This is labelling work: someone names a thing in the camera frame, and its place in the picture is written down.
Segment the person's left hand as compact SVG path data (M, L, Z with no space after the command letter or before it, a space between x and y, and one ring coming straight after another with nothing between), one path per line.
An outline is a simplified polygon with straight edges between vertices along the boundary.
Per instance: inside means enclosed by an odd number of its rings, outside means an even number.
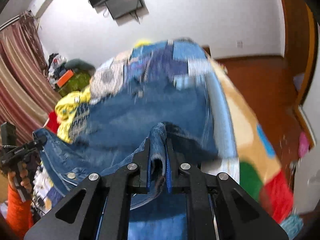
M13 191L17 192L16 186L14 183L14 178L16 177L15 171L10 170L7 176L8 176L8 182L9 182L10 188ZM20 185L24 187L28 193L31 193L32 185L30 183L30 179L28 178L28 170L27 170L27 165L25 163L22 163L22 170L20 172L20 177L22 180Z

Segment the orange sleeved left forearm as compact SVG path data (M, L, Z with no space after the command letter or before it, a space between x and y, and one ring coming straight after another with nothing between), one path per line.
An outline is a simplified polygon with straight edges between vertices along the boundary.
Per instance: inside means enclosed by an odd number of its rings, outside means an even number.
M24 239L34 225L31 200L22 202L20 195L8 186L8 211L6 221L18 239Z

